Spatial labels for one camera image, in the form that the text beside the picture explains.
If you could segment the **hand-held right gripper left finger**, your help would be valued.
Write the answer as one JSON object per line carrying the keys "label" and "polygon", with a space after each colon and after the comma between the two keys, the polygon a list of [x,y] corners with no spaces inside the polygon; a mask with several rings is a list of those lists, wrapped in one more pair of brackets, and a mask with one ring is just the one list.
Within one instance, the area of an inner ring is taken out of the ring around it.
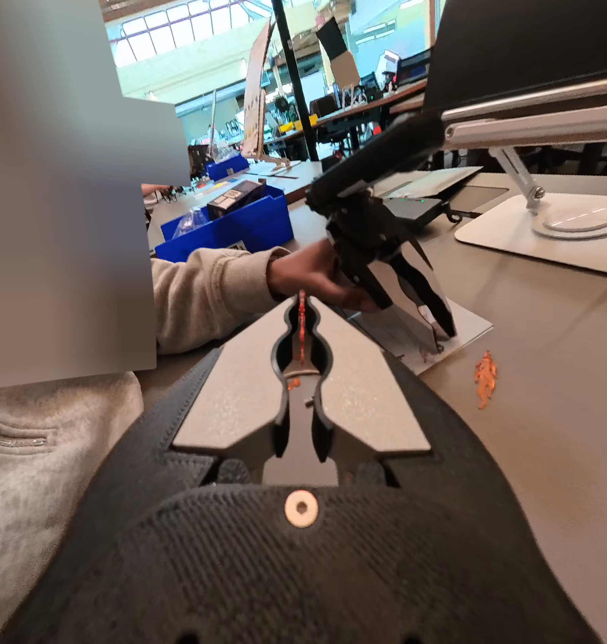
{"label": "hand-held right gripper left finger", "polygon": [[220,350],[173,439],[180,452],[238,459],[260,480],[289,437],[289,391],[297,298],[278,304]]}

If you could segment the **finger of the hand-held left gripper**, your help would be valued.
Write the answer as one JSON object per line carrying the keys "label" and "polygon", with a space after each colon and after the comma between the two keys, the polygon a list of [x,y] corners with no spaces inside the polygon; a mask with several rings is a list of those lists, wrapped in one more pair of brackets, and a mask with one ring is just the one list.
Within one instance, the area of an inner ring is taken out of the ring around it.
{"label": "finger of the hand-held left gripper", "polygon": [[379,308],[368,314],[370,332],[397,344],[414,344],[423,356],[439,355],[446,333],[422,314],[423,301],[416,289],[389,263],[380,260],[368,264],[368,277],[368,292]]}
{"label": "finger of the hand-held left gripper", "polygon": [[408,236],[396,252],[396,275],[406,296],[418,307],[426,306],[438,327],[440,338],[457,335],[452,310],[427,255],[413,236]]}

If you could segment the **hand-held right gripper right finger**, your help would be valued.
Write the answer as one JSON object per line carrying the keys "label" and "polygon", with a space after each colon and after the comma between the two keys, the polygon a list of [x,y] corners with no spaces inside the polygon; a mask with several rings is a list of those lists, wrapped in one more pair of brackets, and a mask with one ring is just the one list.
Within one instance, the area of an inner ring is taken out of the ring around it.
{"label": "hand-held right gripper right finger", "polygon": [[319,374],[311,432],[321,463],[338,480],[360,466],[431,454],[432,448],[385,354],[314,296],[308,297],[309,358]]}

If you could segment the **person's left forearm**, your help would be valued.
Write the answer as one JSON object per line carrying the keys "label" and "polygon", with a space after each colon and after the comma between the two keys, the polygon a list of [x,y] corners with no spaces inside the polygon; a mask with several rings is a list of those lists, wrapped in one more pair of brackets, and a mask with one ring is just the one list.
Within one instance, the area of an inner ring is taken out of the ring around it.
{"label": "person's left forearm", "polygon": [[288,254],[281,247],[253,254],[202,248],[185,262],[152,258],[157,353],[194,350],[273,309],[267,270]]}

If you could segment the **lego instruction booklet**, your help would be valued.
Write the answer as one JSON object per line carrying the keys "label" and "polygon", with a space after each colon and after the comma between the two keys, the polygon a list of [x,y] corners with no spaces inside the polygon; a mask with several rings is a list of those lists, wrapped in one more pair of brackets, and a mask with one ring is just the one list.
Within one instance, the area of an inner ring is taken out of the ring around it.
{"label": "lego instruction booklet", "polygon": [[341,313],[374,342],[399,359],[414,374],[420,375],[445,358],[463,349],[471,342],[489,332],[493,325],[475,313],[448,300],[452,309],[457,335],[451,339],[439,340],[441,352],[431,354],[421,349],[411,332],[404,329],[401,321],[380,314],[362,314],[350,310]]}

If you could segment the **person's left hand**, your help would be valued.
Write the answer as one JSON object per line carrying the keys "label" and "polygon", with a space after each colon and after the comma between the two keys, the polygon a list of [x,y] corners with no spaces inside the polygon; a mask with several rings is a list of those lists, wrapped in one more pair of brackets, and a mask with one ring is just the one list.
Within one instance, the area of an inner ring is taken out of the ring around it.
{"label": "person's left hand", "polygon": [[294,253],[271,260],[266,270],[268,289],[275,297],[305,291],[326,305],[358,312],[379,310],[362,288],[336,281],[338,256],[328,239],[321,239]]}

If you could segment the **background wooden desk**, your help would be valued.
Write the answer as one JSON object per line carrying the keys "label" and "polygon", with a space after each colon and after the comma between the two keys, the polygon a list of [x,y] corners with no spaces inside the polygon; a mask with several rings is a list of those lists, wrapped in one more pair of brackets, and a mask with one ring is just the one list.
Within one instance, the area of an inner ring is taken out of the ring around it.
{"label": "background wooden desk", "polygon": [[346,133],[349,151],[360,147],[359,128],[362,125],[378,124],[383,131],[391,118],[421,110],[425,100],[428,79],[416,81],[390,92],[372,102],[362,102],[350,108],[338,109],[317,120],[315,124],[316,143],[330,143],[337,134]]}

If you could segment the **black flat device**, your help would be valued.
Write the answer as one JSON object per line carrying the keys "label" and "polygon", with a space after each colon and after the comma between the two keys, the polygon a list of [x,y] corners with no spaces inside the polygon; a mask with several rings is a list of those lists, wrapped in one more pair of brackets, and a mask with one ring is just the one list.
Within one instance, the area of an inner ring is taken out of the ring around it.
{"label": "black flat device", "polygon": [[479,213],[454,208],[450,202],[434,197],[386,197],[383,205],[394,215],[396,221],[415,234],[441,215],[453,224],[460,223],[464,218],[474,219],[480,216]]}

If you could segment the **black pole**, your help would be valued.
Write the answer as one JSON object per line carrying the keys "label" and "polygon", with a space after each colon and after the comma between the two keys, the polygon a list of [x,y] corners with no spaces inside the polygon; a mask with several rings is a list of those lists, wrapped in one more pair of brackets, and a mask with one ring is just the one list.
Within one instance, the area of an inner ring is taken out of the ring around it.
{"label": "black pole", "polygon": [[308,156],[310,161],[317,162],[318,153],[316,149],[315,133],[309,119],[308,107],[306,106],[303,88],[301,85],[298,64],[296,56],[294,54],[294,46],[292,44],[292,38],[289,31],[289,25],[283,6],[283,1],[271,1],[271,4],[273,6],[276,26],[278,28],[280,40],[283,47],[286,66],[291,77],[292,90],[294,92],[299,119],[301,120],[302,132],[306,141]]}

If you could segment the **dark cardboard box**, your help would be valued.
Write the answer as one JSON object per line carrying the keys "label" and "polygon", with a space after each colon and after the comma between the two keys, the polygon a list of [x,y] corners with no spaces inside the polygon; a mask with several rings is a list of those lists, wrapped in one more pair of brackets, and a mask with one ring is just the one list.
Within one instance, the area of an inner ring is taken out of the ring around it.
{"label": "dark cardboard box", "polygon": [[216,221],[232,212],[238,211],[266,196],[266,184],[243,180],[213,198],[206,205],[210,221]]}

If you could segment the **blue plastic bin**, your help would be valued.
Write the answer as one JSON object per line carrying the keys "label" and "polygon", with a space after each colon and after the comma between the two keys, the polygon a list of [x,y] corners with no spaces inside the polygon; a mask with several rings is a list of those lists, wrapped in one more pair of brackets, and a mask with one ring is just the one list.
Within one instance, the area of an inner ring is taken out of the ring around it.
{"label": "blue plastic bin", "polygon": [[206,164],[206,173],[210,180],[221,181],[227,177],[248,170],[250,164],[241,154],[234,154],[219,162],[211,161]]}
{"label": "blue plastic bin", "polygon": [[197,249],[238,249],[250,253],[283,246],[294,239],[283,190],[266,187],[266,196],[177,239],[181,217],[162,224],[164,242],[155,247],[158,259],[185,262]]}

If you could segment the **silver laptop stand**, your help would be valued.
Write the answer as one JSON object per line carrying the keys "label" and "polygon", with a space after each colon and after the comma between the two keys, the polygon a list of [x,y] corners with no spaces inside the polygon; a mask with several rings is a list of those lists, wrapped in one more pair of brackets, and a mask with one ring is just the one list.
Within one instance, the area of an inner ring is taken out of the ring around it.
{"label": "silver laptop stand", "polygon": [[528,106],[501,101],[445,111],[444,148],[485,149],[507,175],[504,197],[455,233],[458,242],[607,274],[607,99]]}

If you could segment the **clear plastic bag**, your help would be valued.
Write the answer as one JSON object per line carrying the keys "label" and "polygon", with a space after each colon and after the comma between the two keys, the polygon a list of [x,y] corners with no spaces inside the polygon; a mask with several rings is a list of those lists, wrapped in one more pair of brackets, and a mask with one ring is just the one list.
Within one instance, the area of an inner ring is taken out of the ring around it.
{"label": "clear plastic bag", "polygon": [[190,232],[198,230],[210,223],[209,211],[207,207],[191,207],[183,214],[173,233],[172,239],[177,239]]}

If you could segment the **black laptop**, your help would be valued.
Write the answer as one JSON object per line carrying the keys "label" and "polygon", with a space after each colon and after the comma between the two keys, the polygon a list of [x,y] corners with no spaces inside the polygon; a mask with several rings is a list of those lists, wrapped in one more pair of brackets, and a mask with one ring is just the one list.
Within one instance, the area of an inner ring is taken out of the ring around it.
{"label": "black laptop", "polygon": [[423,111],[607,79],[607,1],[447,1]]}

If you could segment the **grey zip hoodie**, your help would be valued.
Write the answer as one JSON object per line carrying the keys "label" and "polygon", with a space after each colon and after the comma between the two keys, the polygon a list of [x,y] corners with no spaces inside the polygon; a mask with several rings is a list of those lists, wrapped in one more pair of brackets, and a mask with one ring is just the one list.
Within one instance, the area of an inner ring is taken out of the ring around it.
{"label": "grey zip hoodie", "polygon": [[0,388],[0,632],[143,410],[133,372]]}

